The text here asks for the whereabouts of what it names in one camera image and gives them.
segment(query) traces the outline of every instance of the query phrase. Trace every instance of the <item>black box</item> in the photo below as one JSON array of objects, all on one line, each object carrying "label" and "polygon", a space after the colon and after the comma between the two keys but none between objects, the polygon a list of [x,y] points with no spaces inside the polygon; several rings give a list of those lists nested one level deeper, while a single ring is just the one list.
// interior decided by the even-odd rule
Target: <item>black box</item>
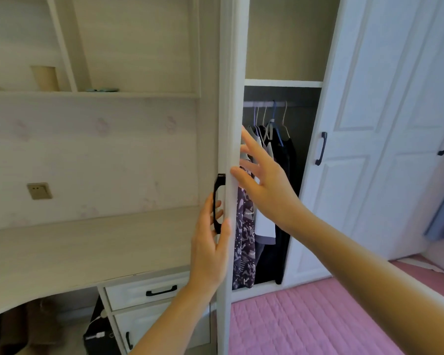
[{"label": "black box", "polygon": [[94,312],[90,318],[90,325],[83,336],[84,346],[88,355],[120,355],[117,340],[113,334],[108,317],[101,317],[104,305],[99,297]]}]

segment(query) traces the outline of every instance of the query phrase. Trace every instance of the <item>wallpaper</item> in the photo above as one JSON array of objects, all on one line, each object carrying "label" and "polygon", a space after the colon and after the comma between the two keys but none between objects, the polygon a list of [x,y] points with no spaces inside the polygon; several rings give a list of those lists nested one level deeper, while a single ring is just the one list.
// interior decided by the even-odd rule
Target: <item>wallpaper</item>
[{"label": "wallpaper", "polygon": [[[0,96],[0,228],[198,204],[194,100]],[[32,200],[27,183],[53,199]]]}]

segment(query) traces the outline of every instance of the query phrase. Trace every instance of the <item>desk surface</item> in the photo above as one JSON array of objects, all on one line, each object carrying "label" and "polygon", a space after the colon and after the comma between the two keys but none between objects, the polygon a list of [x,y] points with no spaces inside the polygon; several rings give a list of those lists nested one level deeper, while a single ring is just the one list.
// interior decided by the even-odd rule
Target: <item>desk surface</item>
[{"label": "desk surface", "polygon": [[0,230],[0,313],[122,276],[187,266],[198,207]]}]

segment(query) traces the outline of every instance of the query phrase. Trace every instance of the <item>left hand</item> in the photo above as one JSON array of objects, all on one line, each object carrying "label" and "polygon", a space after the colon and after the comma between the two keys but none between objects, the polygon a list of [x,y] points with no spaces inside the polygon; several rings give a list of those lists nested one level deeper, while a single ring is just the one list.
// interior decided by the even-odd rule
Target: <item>left hand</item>
[{"label": "left hand", "polygon": [[[219,243],[215,242],[215,231],[211,230],[213,224],[212,193],[205,200],[191,239],[191,272],[188,286],[198,292],[204,292],[212,297],[225,278],[229,258],[229,243],[231,227],[226,218],[222,223]],[[219,219],[223,214],[220,210],[216,214]]]}]

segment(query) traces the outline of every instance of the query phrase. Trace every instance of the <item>drawer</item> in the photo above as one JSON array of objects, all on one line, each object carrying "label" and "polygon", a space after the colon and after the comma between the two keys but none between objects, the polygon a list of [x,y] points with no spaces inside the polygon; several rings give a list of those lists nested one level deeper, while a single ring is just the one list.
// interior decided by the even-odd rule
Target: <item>drawer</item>
[{"label": "drawer", "polygon": [[[145,335],[169,304],[170,302],[149,305],[142,309],[128,310],[115,315],[115,321],[127,352],[130,352],[130,347],[133,347]],[[210,341],[210,307],[207,306],[201,320],[195,326],[187,348],[208,344]]]},{"label": "drawer", "polygon": [[172,298],[189,281],[189,272],[106,287],[112,310]]}]

